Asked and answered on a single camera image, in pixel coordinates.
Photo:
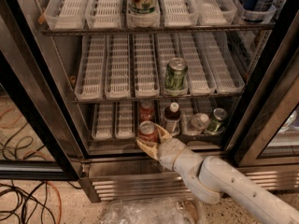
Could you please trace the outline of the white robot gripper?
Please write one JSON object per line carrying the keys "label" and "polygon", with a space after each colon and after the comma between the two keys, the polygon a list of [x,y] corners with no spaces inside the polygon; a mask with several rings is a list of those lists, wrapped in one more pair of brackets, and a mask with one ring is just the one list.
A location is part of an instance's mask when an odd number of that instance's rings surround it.
{"label": "white robot gripper", "polygon": [[159,146],[157,143],[140,138],[136,139],[136,143],[148,156],[154,160],[158,159],[164,168],[173,171],[175,160],[186,145],[177,138],[172,138],[172,135],[164,127],[158,124],[155,127],[161,143]]}

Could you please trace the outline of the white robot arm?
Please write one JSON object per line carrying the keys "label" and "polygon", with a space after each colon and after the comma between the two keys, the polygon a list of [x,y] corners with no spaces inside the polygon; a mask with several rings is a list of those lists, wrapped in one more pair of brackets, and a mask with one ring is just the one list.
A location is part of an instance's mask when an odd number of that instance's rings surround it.
{"label": "white robot arm", "polygon": [[138,127],[138,146],[164,168],[174,171],[204,203],[218,203],[226,193],[263,224],[299,224],[299,211],[261,188],[226,161],[190,150],[151,121]]}

